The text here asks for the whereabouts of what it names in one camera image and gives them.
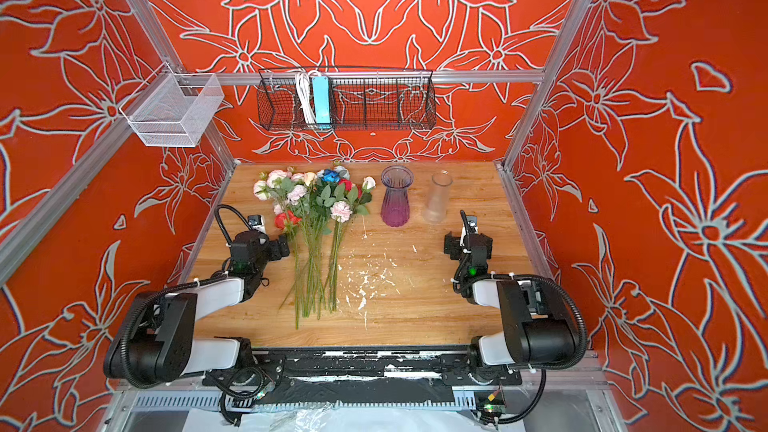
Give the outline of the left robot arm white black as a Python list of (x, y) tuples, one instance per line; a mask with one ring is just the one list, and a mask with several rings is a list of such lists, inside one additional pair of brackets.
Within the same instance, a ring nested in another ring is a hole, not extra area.
[(107, 378), (149, 389), (193, 375), (212, 374), (222, 385), (256, 374), (249, 339), (197, 338), (195, 329), (201, 319), (248, 301), (267, 286), (266, 267), (289, 256), (288, 238), (270, 237), (262, 217), (246, 217), (227, 204), (216, 206), (213, 217), (229, 257), (206, 279), (138, 294), (106, 353)]

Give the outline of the pink peony flower stem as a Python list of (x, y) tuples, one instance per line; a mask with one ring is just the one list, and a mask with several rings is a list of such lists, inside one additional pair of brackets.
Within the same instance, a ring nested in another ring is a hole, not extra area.
[(346, 223), (352, 217), (352, 212), (352, 207), (344, 200), (339, 200), (331, 206), (331, 219), (334, 221), (334, 230), (326, 278), (326, 307), (329, 312), (334, 312), (337, 309), (338, 256)]

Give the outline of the white rose flower stem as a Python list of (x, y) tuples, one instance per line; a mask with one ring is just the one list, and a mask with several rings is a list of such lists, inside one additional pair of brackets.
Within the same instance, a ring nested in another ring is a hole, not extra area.
[(340, 179), (341, 193), (331, 206), (331, 218), (338, 223), (346, 223), (354, 216), (369, 214), (368, 204), (372, 201), (372, 192), (376, 181), (367, 176), (361, 184), (353, 184), (348, 179)]

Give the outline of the purple ribbed glass vase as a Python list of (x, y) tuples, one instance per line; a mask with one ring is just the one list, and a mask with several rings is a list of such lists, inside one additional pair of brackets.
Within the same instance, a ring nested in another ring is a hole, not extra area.
[(385, 187), (385, 195), (380, 216), (389, 227), (401, 227), (408, 222), (410, 218), (408, 190), (413, 181), (412, 171), (403, 165), (392, 165), (382, 172), (381, 182)]

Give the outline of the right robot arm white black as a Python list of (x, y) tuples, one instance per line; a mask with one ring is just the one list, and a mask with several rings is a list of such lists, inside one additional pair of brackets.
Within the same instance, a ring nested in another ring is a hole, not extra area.
[(476, 337), (472, 349), (484, 367), (564, 370), (587, 352), (585, 320), (560, 284), (536, 274), (490, 270), (493, 241), (478, 233), (444, 236), (443, 252), (458, 263), (454, 293), (467, 302), (496, 309), (502, 329)]

